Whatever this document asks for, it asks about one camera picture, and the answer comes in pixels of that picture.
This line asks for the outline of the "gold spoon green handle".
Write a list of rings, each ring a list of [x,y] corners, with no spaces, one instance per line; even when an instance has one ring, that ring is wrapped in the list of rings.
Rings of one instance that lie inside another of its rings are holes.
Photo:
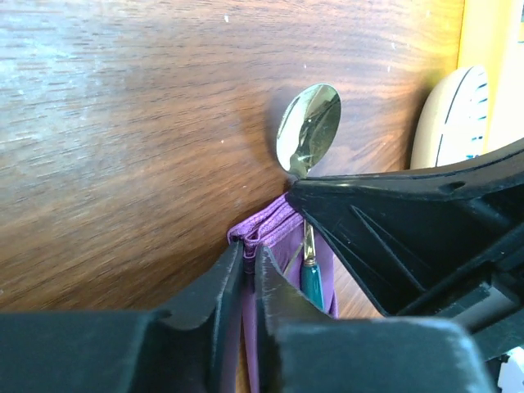
[[[285,110],[276,135],[278,163],[302,180],[324,158],[341,120],[339,92],[330,84],[314,84],[298,94]],[[304,222],[300,289],[318,309],[324,309],[321,269],[316,259],[314,228]]]

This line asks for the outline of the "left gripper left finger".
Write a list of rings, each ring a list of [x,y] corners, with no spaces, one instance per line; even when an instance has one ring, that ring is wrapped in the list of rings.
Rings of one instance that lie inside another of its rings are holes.
[[[234,392],[240,344],[243,243],[165,303],[154,324],[151,392]]]

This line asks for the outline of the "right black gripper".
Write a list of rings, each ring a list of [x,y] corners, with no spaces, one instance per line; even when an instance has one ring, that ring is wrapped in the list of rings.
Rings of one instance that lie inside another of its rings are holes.
[[[522,141],[453,165],[299,180],[287,201],[380,313],[448,318],[487,360],[522,345]]]

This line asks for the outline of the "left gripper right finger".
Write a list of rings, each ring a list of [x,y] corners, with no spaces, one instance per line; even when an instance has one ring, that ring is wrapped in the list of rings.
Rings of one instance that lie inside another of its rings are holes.
[[[256,252],[255,293],[260,390],[321,391],[319,357],[334,320],[283,277],[266,246]]]

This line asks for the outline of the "purple cloth napkin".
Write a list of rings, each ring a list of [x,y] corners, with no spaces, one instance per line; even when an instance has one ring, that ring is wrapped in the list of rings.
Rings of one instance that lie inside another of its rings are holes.
[[[252,392],[261,392],[257,312],[255,293],[255,257],[257,249],[268,247],[276,265],[296,289],[302,288],[300,265],[304,262],[302,242],[303,218],[282,194],[267,207],[228,230],[230,243],[243,243],[244,289],[242,290],[242,328],[246,363]]]

